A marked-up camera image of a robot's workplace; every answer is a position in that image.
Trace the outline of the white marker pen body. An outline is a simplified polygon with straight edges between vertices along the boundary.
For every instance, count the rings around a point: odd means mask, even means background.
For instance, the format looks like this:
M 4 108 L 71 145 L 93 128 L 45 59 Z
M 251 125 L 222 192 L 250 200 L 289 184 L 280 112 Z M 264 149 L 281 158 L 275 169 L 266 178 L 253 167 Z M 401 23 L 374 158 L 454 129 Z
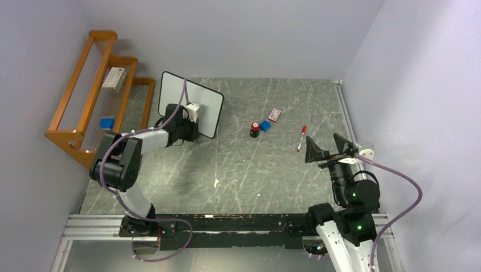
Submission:
M 302 133 L 302 134 L 301 134 L 301 137 L 300 137 L 300 140 L 299 140 L 299 143 L 298 143 L 298 145 L 297 145 L 297 152 L 300 152 L 300 151 L 301 151 L 304 136 L 305 136 L 305 133 Z

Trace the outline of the black framed whiteboard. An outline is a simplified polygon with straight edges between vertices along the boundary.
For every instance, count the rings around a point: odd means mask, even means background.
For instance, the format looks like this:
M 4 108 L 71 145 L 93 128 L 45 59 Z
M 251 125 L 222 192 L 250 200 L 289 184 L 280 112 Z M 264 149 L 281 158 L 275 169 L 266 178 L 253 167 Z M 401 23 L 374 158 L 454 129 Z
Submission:
M 164 116 L 168 104 L 177 104 L 182 94 L 184 79 L 169 71 L 161 76 L 158 114 Z M 205 87 L 191 80 L 187 80 L 187 96 L 189 102 L 198 104 L 199 132 L 201 135 L 213 139 L 216 137 L 224 95 L 211 88 Z

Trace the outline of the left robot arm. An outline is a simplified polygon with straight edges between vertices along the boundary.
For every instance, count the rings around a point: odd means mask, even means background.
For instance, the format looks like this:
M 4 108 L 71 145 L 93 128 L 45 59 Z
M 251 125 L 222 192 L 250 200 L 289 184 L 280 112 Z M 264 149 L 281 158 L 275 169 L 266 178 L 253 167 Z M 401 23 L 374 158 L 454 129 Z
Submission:
M 166 116 L 153 127 L 126 134 L 107 132 L 102 137 L 89 175 L 123 207 L 129 232 L 148 236 L 158 229 L 155 208 L 137 184 L 142 155 L 197 139 L 200 108 L 197 103 L 168 104 Z

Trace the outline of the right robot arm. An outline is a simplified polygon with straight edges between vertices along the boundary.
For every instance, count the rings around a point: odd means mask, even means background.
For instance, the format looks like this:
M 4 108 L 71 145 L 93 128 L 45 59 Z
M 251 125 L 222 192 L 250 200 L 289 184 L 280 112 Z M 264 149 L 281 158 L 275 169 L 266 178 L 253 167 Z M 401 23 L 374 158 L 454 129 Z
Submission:
M 379 182 L 372 173 L 353 172 L 353 165 L 374 158 L 373 144 L 353 143 L 333 135 L 338 152 L 330 153 L 306 137 L 305 163 L 317 162 L 329 171 L 335 203 L 311 206 L 307 230 L 319 235 L 336 271 L 374 271 L 377 256 L 372 248 L 377 237 L 372 211 L 380 207 Z

